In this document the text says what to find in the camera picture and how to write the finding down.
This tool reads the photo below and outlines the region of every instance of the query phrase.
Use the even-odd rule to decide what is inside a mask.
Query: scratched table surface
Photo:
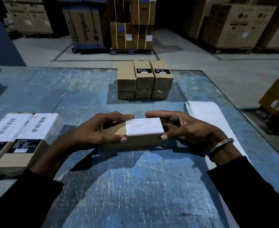
[[[73,129],[96,113],[145,117],[218,104],[251,162],[279,193],[279,155],[201,71],[173,70],[168,100],[120,101],[115,69],[0,67],[0,120],[9,112],[60,113]],[[64,188],[43,227],[228,227],[202,157],[178,141],[159,147],[71,155],[55,179]],[[0,196],[15,180],[0,180]]]

